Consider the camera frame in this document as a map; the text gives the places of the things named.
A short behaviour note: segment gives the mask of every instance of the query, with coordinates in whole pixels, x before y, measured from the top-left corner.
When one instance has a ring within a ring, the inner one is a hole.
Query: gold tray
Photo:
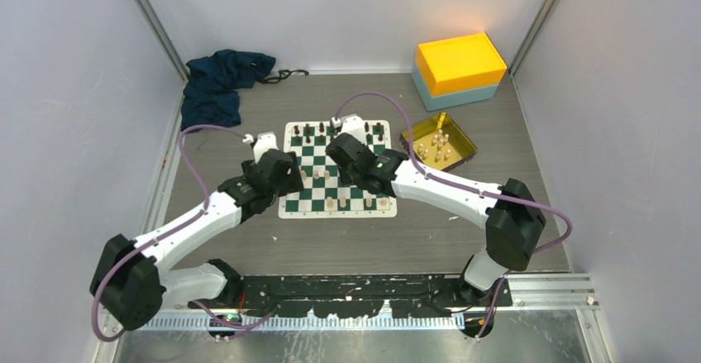
[[[433,136],[443,130],[443,135],[448,134],[448,142],[440,148],[442,153],[439,160],[436,159],[436,153],[439,151],[438,144],[432,144]],[[417,123],[412,126],[414,137],[414,153],[417,154],[417,159],[424,165],[432,167],[436,170],[450,171],[455,167],[462,165],[466,161],[472,159],[477,153],[477,147],[467,135],[453,122],[450,115],[441,112],[438,115],[429,117],[427,120]],[[409,132],[402,131],[399,136],[399,143],[402,148],[409,152]],[[423,159],[416,151],[419,144],[423,144],[424,150],[428,149],[428,156]],[[446,158],[445,153],[451,150],[450,157]]]

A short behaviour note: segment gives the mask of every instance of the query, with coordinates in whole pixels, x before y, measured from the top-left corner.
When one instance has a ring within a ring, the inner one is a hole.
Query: green and white chessboard
[[[392,147],[387,121],[366,121],[370,130],[365,134],[365,143],[377,155]],[[381,131],[377,130],[379,122]],[[324,122],[323,131],[316,122],[290,122],[285,126],[284,151],[297,154],[299,169],[307,175],[303,179],[304,190],[279,199],[280,218],[369,218],[394,217],[397,215],[397,199],[386,195],[375,196],[351,185],[341,187],[338,168],[326,155],[326,147],[334,136],[329,122]],[[309,125],[309,132],[304,128]]]

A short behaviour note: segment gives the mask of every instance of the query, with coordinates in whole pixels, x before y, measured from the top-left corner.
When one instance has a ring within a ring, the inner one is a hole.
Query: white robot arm
[[[240,293],[241,277],[224,261],[210,260],[197,268],[171,270],[188,253],[219,233],[262,213],[278,196],[301,192],[304,187],[294,152],[284,153],[273,133],[252,142],[254,160],[241,164],[243,175],[222,183],[204,203],[172,222],[128,241],[117,235],[107,242],[90,285],[95,295],[106,273],[126,254],[146,247],[117,270],[100,298],[102,305],[126,330],[146,324],[160,309],[205,299],[226,305]],[[203,215],[175,234],[158,236]]]
[[[364,123],[357,115],[334,118],[339,135],[327,146],[341,182],[346,180],[370,193],[417,200],[445,209],[484,229],[487,246],[473,256],[462,274],[460,293],[472,304],[482,303],[494,282],[509,270],[525,270],[545,226],[540,210],[508,203],[439,184],[424,175],[467,184],[480,191],[533,200],[526,186],[515,179],[505,185],[479,183],[419,165],[418,171],[403,152],[385,150],[375,155],[364,143]]]

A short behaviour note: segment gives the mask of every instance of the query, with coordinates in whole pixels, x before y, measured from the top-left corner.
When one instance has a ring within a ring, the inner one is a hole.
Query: stacked boxes
[[[506,63],[480,33],[418,46],[412,77],[426,110],[492,98]]]

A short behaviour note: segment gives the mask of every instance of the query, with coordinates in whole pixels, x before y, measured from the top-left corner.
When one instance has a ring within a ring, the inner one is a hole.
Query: gray table surface
[[[328,120],[351,95],[377,91],[394,96],[420,122],[427,112],[410,74],[295,76],[281,84],[257,84],[242,89],[241,131],[284,135],[287,122]],[[511,81],[505,79],[490,100],[446,109],[477,145],[473,160],[451,171],[490,183],[520,179],[537,201],[547,203],[545,187],[526,124]],[[366,119],[389,121],[393,148],[405,129],[401,115],[381,98],[355,100],[345,111]],[[241,162],[251,159],[249,146],[229,133],[200,132],[187,137],[186,151],[214,190],[241,174]],[[202,201],[193,176],[180,165],[166,221]],[[484,231],[449,212],[409,200],[398,201],[394,218],[281,220],[277,203],[236,229],[223,232],[185,257],[178,267],[220,258],[244,275],[375,274],[460,272],[484,244]],[[541,242],[557,237],[552,216]],[[564,250],[557,246],[532,258],[529,270],[569,270]]]

